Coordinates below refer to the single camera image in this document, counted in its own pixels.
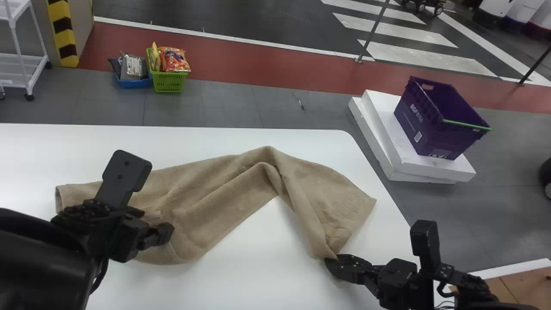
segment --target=green basket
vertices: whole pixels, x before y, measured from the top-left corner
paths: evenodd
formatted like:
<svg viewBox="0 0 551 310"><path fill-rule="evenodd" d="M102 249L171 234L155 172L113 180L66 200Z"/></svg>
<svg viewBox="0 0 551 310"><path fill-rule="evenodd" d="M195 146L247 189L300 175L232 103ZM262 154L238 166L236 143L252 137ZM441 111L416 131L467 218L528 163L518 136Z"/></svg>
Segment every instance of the green basket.
<svg viewBox="0 0 551 310"><path fill-rule="evenodd" d="M155 91L157 93L181 93L189 72L152 71L151 65L149 64L149 53L151 52L151 48L146 49L145 52L147 53L147 67L149 68L149 73L153 77Z"/></svg>

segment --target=cart wheel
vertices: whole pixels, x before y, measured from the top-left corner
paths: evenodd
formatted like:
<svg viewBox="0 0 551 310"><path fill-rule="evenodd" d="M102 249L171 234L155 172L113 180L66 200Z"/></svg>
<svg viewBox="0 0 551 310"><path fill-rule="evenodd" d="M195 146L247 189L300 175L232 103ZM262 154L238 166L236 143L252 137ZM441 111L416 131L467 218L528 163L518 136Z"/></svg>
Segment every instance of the cart wheel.
<svg viewBox="0 0 551 310"><path fill-rule="evenodd" d="M540 167L539 182L544 187L545 195L551 199L551 158L547 159Z"/></svg>
<svg viewBox="0 0 551 310"><path fill-rule="evenodd" d="M438 15L442 14L443 11L444 11L443 6L436 6L434 8L434 15L438 16Z"/></svg>
<svg viewBox="0 0 551 310"><path fill-rule="evenodd" d="M545 195L547 196L547 198L551 199L551 183L545 186Z"/></svg>
<svg viewBox="0 0 551 310"><path fill-rule="evenodd" d="M421 13L422 11L425 10L425 7L426 7L426 1L421 1L417 3L417 12Z"/></svg>

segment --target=stacked white boards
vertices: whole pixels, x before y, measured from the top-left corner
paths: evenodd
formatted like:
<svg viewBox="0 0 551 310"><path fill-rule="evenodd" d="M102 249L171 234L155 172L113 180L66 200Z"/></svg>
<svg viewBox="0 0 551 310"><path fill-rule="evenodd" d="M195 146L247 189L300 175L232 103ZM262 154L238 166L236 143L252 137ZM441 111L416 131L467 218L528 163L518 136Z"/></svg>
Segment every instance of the stacked white boards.
<svg viewBox="0 0 551 310"><path fill-rule="evenodd" d="M392 181L444 184L471 180L476 172L464 155L451 161L421 156L415 152L394 116L400 98L366 90L361 98L352 97L348 104L387 178Z"/></svg>

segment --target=beige towel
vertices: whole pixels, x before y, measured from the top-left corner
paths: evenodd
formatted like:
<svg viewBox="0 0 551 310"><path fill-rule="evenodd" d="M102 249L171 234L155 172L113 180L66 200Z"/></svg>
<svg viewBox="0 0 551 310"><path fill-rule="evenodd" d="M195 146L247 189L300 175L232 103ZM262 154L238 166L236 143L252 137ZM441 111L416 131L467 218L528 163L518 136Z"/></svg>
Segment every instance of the beige towel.
<svg viewBox="0 0 551 310"><path fill-rule="evenodd" d="M94 197L99 185L57 186L57 211ZM318 258L336 258L375 205L333 169L273 147L155 170L129 205L144 210L150 224L169 222L175 230L169 244L149 248L137 259L196 260L276 195L293 209Z"/></svg>

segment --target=purple plastic crate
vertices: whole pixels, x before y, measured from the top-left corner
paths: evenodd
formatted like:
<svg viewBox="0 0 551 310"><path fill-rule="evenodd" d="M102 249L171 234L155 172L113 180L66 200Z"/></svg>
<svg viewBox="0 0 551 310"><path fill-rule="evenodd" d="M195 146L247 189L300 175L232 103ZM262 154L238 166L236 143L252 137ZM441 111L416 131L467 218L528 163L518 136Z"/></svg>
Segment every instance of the purple plastic crate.
<svg viewBox="0 0 551 310"><path fill-rule="evenodd" d="M449 84L410 77L394 110L419 155L456 159L490 126Z"/></svg>

